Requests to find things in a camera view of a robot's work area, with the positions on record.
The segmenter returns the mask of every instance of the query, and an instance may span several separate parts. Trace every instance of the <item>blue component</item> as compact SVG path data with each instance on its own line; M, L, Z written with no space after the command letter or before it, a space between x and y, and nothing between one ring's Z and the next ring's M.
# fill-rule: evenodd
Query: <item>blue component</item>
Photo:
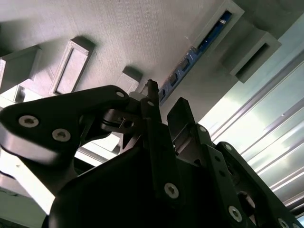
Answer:
M162 105L173 90L178 86L181 80L188 74L198 59L205 53L211 43L219 36L224 26L231 19L232 14L226 11L218 22L213 26L212 30L203 39L198 48L191 47L184 58L181 60L176 69L165 81L159 92L160 105Z

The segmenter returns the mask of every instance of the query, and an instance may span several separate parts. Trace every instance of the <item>metal plate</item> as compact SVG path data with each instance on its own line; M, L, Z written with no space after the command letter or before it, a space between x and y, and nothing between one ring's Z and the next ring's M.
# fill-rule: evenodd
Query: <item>metal plate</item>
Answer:
M290 209L303 204L304 15L245 84L203 117L211 139L231 143Z

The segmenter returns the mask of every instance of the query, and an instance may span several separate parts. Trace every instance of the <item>rectangular recess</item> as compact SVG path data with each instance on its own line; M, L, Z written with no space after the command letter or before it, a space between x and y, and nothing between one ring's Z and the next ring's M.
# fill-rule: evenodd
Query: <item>rectangular recess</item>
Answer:
M256 62L257 60L269 49L267 43L263 44L259 50L240 68L236 73L236 77L240 79Z
M83 74L95 45L83 37L70 40L61 59L49 93L60 95L71 93Z

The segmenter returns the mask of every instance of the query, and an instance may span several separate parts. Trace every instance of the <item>silver screw head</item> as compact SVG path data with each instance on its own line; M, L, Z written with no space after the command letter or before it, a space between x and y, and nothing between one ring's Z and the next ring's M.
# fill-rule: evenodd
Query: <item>silver screw head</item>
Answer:
M32 115L24 115L19 118L19 124L23 127L32 128L39 124L39 120Z
M148 101L148 104L154 106L154 104L151 101Z
M227 150L232 151L231 146L229 146L228 144L225 144L225 147L226 147Z
M241 213L239 210L234 206L229 206L228 208L229 214L232 216L232 218L237 221L241 222L243 220Z
M206 128L204 128L203 126L200 126L199 129L202 131L202 132L206 132Z
M118 96L120 96L120 97L124 97L124 94L123 94L122 92L120 92L120 91L117 91L116 94L117 94Z
M54 130L52 132L52 136L53 136L53 139L55 139L56 141L59 141L59 142L67 142L71 138L70 132L68 132L66 129L62 129L62 128Z
M289 228L289 226L287 225L287 223L283 219L278 218L278 222L279 222L279 224L281 225L282 228Z
M176 199L179 196L179 190L172 183L166 183L165 184L165 192L172 199Z

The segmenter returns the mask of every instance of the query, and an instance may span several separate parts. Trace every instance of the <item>slot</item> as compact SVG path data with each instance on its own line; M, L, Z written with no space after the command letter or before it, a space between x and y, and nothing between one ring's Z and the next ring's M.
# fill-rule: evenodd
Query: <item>slot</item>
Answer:
M162 100L165 98L165 96L166 96L166 91L163 89L163 90L161 91L160 101L162 101Z
M232 13L230 13L228 10L226 10L224 12L224 14L220 17L220 19L215 23L215 25L210 30L210 32L207 34L207 36L199 44L198 49L201 52L205 52L207 50L207 48L212 44L212 42L219 36L219 34L224 29L227 22L229 22L231 17L232 17Z
M268 48L268 44L263 44L260 49L242 66L242 68L240 68L236 73L236 77L240 79L258 61Z
M180 64L181 70L182 70L183 72L185 72L185 71L188 69L189 66L190 66L190 62L189 62L189 60L188 60L187 58L184 59L184 60L182 61L182 63Z
M171 74L170 77L169 77L169 82L170 82L171 86L174 86L175 83L177 83L178 80L179 80L179 78L177 77L176 73Z

